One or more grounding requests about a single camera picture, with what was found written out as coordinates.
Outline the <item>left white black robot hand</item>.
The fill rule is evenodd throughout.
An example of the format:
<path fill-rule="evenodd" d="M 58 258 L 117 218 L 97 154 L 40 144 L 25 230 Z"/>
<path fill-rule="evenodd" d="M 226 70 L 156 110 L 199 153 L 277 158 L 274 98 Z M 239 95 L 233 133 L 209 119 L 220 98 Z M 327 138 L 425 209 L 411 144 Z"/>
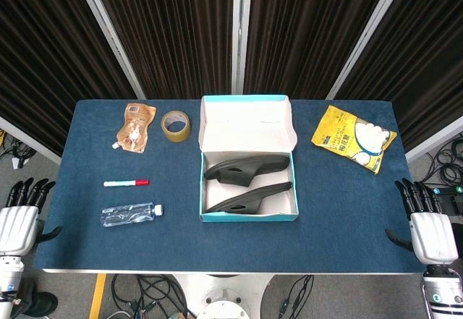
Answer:
<path fill-rule="evenodd" d="M 47 178 L 37 182 L 34 178 L 16 182 L 10 189 L 5 206 L 1 209 L 1 256 L 22 257 L 35 244 L 50 241 L 62 231 L 57 226 L 43 232 L 40 220 L 48 193 L 55 183 Z"/>

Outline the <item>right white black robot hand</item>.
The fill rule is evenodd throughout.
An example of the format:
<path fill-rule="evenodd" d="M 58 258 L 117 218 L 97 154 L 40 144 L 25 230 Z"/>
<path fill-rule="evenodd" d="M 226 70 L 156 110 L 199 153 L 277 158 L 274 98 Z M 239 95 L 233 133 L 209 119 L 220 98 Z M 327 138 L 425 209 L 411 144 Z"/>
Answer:
<path fill-rule="evenodd" d="M 408 179 L 394 182 L 402 198 L 411 240 L 399 238 L 386 229 L 388 239 L 395 245 L 413 252 L 424 265 L 449 265 L 459 257 L 454 230 L 441 198 L 461 194 L 462 188 L 431 188 Z"/>

